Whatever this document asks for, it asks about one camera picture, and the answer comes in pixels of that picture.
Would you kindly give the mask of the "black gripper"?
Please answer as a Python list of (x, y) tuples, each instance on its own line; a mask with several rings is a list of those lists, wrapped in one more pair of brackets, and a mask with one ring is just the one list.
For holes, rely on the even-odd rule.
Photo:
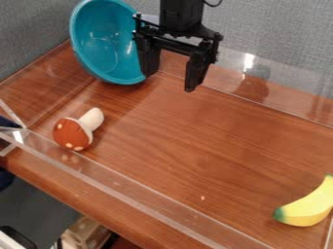
[(136, 13), (133, 41), (136, 44), (140, 70), (145, 77), (153, 75), (160, 66), (161, 49), (155, 45), (155, 39), (200, 38), (201, 42), (189, 54), (185, 63), (184, 90), (191, 92), (203, 82), (209, 64), (213, 63), (213, 48), (222, 40), (216, 31), (203, 25), (204, 7), (215, 8), (222, 0), (211, 3), (208, 0), (160, 0), (160, 11), (156, 16)]

